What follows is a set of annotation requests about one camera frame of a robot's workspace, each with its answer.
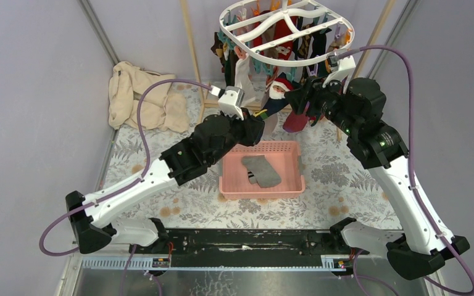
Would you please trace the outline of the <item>navy santa sock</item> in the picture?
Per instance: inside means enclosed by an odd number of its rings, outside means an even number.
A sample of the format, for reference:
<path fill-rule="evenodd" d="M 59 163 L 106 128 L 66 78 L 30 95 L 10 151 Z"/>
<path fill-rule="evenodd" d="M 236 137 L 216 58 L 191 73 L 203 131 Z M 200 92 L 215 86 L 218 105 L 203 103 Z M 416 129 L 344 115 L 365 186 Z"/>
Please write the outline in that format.
<path fill-rule="evenodd" d="M 267 100 L 262 107 L 263 112 L 260 117 L 265 120 L 284 109 L 289 104 L 285 94 L 293 90 L 294 85 L 284 74 L 275 78 L 268 89 Z"/>

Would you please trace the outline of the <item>grey sock with stripes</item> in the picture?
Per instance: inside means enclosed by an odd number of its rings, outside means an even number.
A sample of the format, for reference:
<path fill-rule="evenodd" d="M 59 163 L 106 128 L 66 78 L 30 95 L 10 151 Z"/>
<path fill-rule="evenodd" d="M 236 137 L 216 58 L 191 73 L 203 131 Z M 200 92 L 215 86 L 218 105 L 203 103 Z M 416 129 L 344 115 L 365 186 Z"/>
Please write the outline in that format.
<path fill-rule="evenodd" d="M 241 159 L 251 184 L 261 188 L 271 188 L 281 184 L 281 176 L 275 171 L 264 155 L 245 156 Z"/>

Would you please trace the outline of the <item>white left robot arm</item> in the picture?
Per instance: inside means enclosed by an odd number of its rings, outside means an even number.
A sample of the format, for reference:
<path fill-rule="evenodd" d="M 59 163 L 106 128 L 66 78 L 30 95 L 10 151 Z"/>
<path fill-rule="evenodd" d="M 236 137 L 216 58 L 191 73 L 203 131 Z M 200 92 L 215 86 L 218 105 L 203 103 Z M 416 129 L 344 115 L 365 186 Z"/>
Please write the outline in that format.
<path fill-rule="evenodd" d="M 65 199 L 79 252 L 94 253 L 109 244 L 163 251 L 168 234 L 159 219 L 121 219 L 120 215 L 146 198 L 206 174 L 234 146 L 258 144 L 264 126 L 262 119 L 248 113 L 243 120 L 222 113 L 209 115 L 190 136 L 163 151 L 142 171 L 101 191 L 69 193 Z"/>

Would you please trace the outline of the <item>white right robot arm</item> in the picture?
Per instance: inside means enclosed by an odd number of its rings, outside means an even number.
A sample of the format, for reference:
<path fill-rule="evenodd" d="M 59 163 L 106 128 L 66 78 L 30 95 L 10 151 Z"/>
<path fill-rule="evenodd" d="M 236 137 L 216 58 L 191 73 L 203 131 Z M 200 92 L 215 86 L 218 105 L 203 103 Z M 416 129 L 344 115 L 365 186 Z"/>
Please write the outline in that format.
<path fill-rule="evenodd" d="M 372 228 L 346 218 L 331 227 L 329 245 L 344 254 L 363 249 L 385 258 L 407 280 L 434 273 L 470 248 L 434 211 L 419 182 L 409 171 L 410 152 L 401 135 L 382 120 L 386 96 L 369 78 L 356 78 L 343 88 L 337 80 L 319 78 L 285 93 L 298 114 L 325 117 L 347 137 L 347 147 L 375 179 L 402 226 L 402 232 Z"/>

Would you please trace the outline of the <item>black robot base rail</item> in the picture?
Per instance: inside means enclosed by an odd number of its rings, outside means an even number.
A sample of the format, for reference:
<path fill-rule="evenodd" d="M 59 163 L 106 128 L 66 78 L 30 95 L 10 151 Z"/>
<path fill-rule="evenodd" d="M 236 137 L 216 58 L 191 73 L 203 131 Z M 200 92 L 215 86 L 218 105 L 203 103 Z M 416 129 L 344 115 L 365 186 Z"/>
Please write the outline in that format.
<path fill-rule="evenodd" d="M 163 242 L 129 247 L 154 257 L 154 269 L 229 271 L 312 269 L 350 274 L 353 255 L 329 231 L 293 229 L 168 229 Z"/>

